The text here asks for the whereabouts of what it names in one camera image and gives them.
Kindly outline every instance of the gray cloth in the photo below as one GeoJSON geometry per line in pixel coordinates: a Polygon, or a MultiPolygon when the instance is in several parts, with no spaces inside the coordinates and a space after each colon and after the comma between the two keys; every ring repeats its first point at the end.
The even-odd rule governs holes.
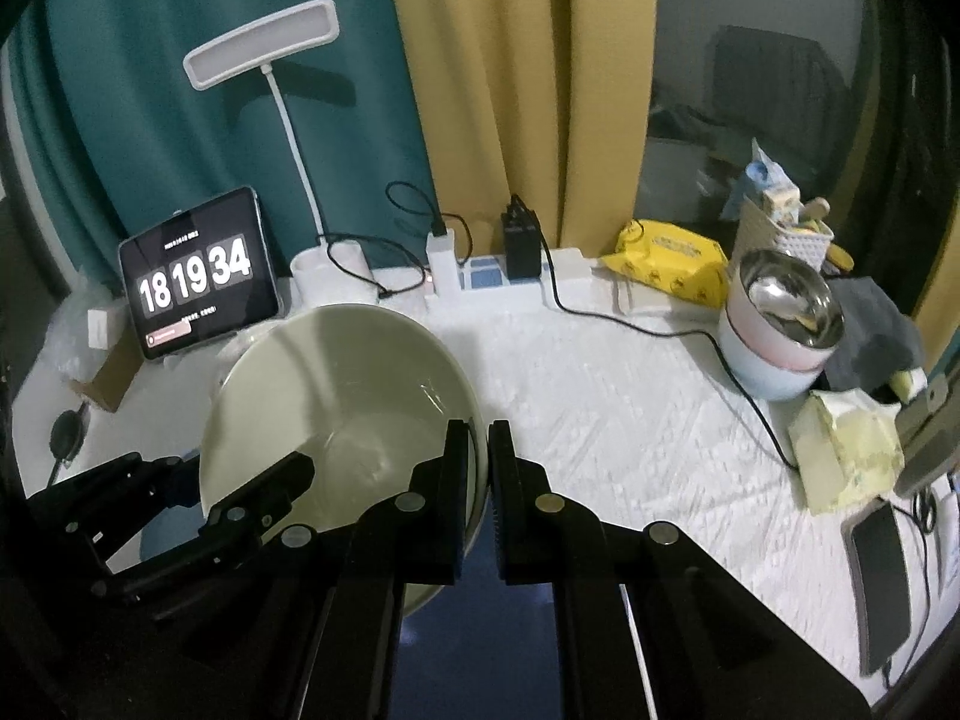
{"type": "Polygon", "coordinates": [[[923,365],[920,331],[871,278],[832,279],[843,308],[844,336],[827,361],[829,389],[873,392],[898,370],[923,365]]]}

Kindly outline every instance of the metal screw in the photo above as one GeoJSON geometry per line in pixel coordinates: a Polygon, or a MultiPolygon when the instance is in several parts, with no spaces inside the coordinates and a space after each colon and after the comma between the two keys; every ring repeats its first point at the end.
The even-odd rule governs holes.
{"type": "Polygon", "coordinates": [[[555,493],[544,493],[543,495],[538,495],[536,501],[534,501],[534,506],[536,506],[544,514],[558,514],[563,510],[563,506],[566,505],[566,501],[563,500],[560,495],[555,493]]]}
{"type": "Polygon", "coordinates": [[[650,538],[653,538],[656,543],[662,544],[663,546],[675,544],[680,538],[680,531],[677,530],[675,525],[669,522],[655,522],[650,526],[649,532],[650,538]]]}
{"type": "Polygon", "coordinates": [[[305,525],[291,525],[280,534],[280,543],[290,549],[298,549],[310,543],[313,533],[305,525]]]}
{"type": "Polygon", "coordinates": [[[426,499],[419,493],[400,493],[394,501],[395,507],[402,512],[419,512],[425,503],[426,499]]]}

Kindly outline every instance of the white basket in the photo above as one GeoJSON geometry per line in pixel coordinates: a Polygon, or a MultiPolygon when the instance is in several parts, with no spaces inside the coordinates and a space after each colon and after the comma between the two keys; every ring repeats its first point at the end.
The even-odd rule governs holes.
{"type": "Polygon", "coordinates": [[[740,206],[740,225],[736,228],[736,241],[733,243],[733,256],[730,269],[736,268],[740,258],[748,251],[758,248],[774,248],[803,260],[815,271],[827,258],[827,249],[833,240],[833,231],[827,225],[819,223],[826,233],[796,233],[774,224],[763,211],[749,199],[740,206]]]}

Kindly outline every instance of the ceramic bowl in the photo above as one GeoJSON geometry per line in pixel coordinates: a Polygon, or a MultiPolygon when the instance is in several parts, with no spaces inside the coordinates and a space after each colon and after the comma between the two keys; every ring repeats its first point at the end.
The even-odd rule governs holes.
{"type": "MultiPolygon", "coordinates": [[[[283,322],[229,372],[200,446],[203,514],[294,450],[311,457],[313,484],[266,533],[304,523],[356,522],[407,490],[417,463],[443,455],[446,423],[472,428],[466,541],[476,537],[487,485],[480,410],[459,365],[424,327],[376,306],[323,306],[283,322]]],[[[407,587],[409,613],[437,592],[407,587]]]]}

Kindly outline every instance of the white mattress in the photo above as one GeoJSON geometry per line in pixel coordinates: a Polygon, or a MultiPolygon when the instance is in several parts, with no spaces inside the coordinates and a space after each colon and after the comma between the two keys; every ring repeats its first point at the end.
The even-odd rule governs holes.
{"type": "MultiPolygon", "coordinates": [[[[405,278],[398,275],[397,285],[405,278]]],[[[610,281],[597,279],[594,296],[592,308],[613,309],[610,281]]],[[[871,703],[880,699],[880,675],[859,675],[853,582],[841,536],[854,512],[812,517],[806,511],[798,477],[781,465],[706,340],[646,338],[546,309],[428,315],[416,293],[388,306],[436,333],[472,381],[484,418],[510,420],[517,453],[542,464],[555,491],[628,528],[656,519],[676,523],[871,703]]],[[[656,324],[660,319],[645,322],[667,329],[656,324]]],[[[69,474],[126,451],[150,458],[199,445],[214,351],[200,349],[169,368],[148,365],[117,415],[92,410],[88,439],[69,474]]],[[[73,405],[75,396],[37,364],[14,404],[14,442],[28,493],[49,473],[49,425],[73,405]]],[[[796,408],[784,404],[772,414],[787,449],[785,425],[796,408]]],[[[925,604],[919,537],[908,524],[899,526],[914,622],[911,640],[894,659],[895,677],[925,604]]],[[[933,612],[917,659],[960,600],[960,581],[939,597],[933,538],[930,576],[933,612]]]]}

